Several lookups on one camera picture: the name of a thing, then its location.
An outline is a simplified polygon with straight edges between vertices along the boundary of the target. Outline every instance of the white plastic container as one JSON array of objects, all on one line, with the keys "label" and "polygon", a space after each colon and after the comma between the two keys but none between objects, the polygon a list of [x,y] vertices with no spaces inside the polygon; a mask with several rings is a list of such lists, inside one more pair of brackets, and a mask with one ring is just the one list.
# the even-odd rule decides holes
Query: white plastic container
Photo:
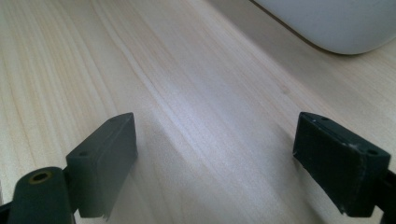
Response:
[{"label": "white plastic container", "polygon": [[396,0],[256,0],[319,47],[341,54],[376,49],[396,37]]}]

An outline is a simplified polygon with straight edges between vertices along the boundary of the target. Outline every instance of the wood grain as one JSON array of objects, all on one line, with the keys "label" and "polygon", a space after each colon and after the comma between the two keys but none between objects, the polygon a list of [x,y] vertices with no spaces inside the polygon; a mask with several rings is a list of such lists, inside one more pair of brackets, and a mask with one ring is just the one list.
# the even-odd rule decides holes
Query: wood grain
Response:
[{"label": "wood grain", "polygon": [[3,199],[132,111],[110,223],[377,223],[341,216],[291,151],[310,111],[395,154],[395,75],[395,41],[335,55],[247,0],[1,1]]}]

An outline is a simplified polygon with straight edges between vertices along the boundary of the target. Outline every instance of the light wood surface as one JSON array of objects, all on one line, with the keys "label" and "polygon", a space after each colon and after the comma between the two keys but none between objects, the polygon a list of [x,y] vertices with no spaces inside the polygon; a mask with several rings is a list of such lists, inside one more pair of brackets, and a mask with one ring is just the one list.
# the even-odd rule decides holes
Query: light wood surface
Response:
[{"label": "light wood surface", "polygon": [[292,158],[300,111],[396,154],[396,42],[334,55],[248,0],[0,2],[5,203],[134,112],[139,158],[109,223],[377,223],[340,215]]}]

